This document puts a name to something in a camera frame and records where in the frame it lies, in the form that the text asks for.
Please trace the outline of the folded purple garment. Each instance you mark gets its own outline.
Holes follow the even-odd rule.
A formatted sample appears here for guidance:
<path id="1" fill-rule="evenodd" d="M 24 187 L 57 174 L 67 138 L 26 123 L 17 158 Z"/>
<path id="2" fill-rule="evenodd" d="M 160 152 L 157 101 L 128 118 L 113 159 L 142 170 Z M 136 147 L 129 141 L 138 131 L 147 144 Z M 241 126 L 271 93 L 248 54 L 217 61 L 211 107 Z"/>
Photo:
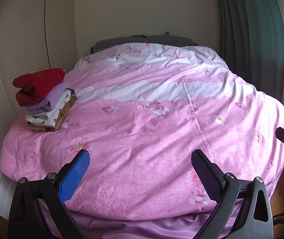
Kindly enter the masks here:
<path id="1" fill-rule="evenodd" d="M 55 85 L 46 97 L 38 103 L 27 106 L 27 111 L 31 116 L 41 116 L 48 118 L 62 104 L 63 100 L 70 95 L 68 82 Z"/>

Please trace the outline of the white louvered wardrobe doors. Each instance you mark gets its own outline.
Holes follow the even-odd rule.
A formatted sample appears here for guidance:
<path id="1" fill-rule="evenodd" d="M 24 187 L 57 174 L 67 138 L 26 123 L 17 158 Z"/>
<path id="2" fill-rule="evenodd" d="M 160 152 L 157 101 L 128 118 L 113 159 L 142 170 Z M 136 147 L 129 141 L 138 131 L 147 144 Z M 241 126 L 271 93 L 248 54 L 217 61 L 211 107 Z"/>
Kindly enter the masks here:
<path id="1" fill-rule="evenodd" d="M 0 0 L 0 158 L 8 129 L 77 60 L 74 0 Z M 0 169 L 0 216 L 13 197 Z"/>

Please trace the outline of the folded white brown patterned garment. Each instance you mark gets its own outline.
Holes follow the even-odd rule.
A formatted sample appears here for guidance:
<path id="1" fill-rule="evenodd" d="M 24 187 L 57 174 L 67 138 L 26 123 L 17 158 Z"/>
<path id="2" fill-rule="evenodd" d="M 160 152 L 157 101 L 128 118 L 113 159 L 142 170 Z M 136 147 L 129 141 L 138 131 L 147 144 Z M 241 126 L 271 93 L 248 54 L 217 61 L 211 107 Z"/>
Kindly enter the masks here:
<path id="1" fill-rule="evenodd" d="M 76 101 L 75 91 L 71 88 L 65 89 L 57 104 L 49 112 L 26 115 L 28 128 L 42 132 L 57 131 Z"/>

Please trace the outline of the pink floral duvet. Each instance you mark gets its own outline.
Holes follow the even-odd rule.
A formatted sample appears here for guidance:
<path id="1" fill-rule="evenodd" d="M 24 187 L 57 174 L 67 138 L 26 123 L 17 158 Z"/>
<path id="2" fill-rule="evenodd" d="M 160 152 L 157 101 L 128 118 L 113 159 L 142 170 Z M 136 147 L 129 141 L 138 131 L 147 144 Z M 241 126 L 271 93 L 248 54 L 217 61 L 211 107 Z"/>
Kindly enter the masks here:
<path id="1" fill-rule="evenodd" d="M 214 50 L 132 43 L 82 58 L 66 75 L 77 101 L 54 132 L 20 116 L 0 169 L 13 181 L 43 179 L 79 150 L 90 165 L 68 209 L 139 221 L 214 208 L 191 165 L 201 149 L 237 178 L 267 188 L 284 168 L 284 105 L 233 74 Z"/>

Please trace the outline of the red knit sweater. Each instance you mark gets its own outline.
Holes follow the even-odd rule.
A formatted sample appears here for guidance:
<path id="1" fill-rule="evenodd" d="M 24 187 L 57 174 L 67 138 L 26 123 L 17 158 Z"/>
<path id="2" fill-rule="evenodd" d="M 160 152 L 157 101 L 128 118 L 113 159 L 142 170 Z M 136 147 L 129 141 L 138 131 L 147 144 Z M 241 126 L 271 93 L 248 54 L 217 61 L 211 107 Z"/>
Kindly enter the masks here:
<path id="1" fill-rule="evenodd" d="M 20 88 L 16 94 L 19 106 L 26 107 L 43 100 L 55 85 L 63 82 L 65 75 L 65 70 L 53 68 L 15 78 L 13 86 Z"/>

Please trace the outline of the dark grey headboard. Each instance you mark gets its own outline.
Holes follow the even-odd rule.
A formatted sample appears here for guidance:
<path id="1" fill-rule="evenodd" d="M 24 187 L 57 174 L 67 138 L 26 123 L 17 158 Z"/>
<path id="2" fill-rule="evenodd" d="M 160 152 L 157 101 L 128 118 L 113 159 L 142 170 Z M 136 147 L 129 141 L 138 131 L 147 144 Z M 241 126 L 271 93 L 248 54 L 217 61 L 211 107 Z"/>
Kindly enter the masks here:
<path id="1" fill-rule="evenodd" d="M 176 47 L 185 46 L 197 46 L 191 38 L 181 36 L 170 36 L 170 35 L 149 35 L 149 36 L 129 36 L 129 37 L 118 37 L 100 40 L 93 47 L 90 48 L 90 54 L 94 54 L 105 49 L 111 48 L 116 45 L 128 44 L 128 43 L 150 43 L 150 44 L 161 44 Z"/>

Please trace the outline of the purple bed sheet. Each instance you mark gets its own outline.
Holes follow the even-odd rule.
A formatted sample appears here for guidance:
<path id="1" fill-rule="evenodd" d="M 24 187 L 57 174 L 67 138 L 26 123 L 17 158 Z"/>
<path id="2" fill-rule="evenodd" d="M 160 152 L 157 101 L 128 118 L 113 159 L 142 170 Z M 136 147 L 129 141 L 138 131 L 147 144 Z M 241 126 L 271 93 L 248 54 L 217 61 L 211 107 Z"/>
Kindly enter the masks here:
<path id="1" fill-rule="evenodd" d="M 9 238 L 273 238 L 269 200 L 260 182 L 246 185 L 233 209 L 154 221 L 116 221 L 70 212 L 51 181 L 18 183 Z"/>

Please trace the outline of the green curtain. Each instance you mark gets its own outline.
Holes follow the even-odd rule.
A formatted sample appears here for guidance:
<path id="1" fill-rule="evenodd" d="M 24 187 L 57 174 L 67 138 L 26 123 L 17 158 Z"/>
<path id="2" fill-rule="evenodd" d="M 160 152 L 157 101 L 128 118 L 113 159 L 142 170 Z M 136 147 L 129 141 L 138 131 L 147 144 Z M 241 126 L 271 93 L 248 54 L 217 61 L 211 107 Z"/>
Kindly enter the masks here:
<path id="1" fill-rule="evenodd" d="M 217 0 L 218 52 L 229 69 L 278 100 L 284 85 L 284 24 L 277 0 Z"/>

